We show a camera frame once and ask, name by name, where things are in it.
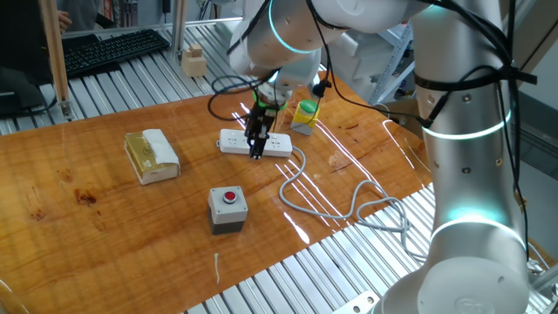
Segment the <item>person hand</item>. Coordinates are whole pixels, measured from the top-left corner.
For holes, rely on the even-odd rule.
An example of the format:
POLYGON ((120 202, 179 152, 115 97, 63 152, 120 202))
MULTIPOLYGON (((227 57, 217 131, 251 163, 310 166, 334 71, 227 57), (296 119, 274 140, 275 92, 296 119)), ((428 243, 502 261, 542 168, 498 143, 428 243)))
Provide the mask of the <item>person hand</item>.
POLYGON ((64 34, 72 26, 72 20, 70 19, 69 13, 67 11, 58 10, 57 14, 59 31, 61 34, 64 34))

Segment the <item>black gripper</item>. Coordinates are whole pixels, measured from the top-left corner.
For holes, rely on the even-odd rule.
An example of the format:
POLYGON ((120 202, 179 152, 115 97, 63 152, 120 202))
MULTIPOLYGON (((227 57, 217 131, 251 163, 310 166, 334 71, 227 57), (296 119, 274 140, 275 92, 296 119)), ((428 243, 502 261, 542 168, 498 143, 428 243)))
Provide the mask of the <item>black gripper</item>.
POLYGON ((263 156, 269 138, 269 130, 276 119, 279 105, 255 102, 248 114, 245 136, 249 146, 249 157, 259 160, 263 156))

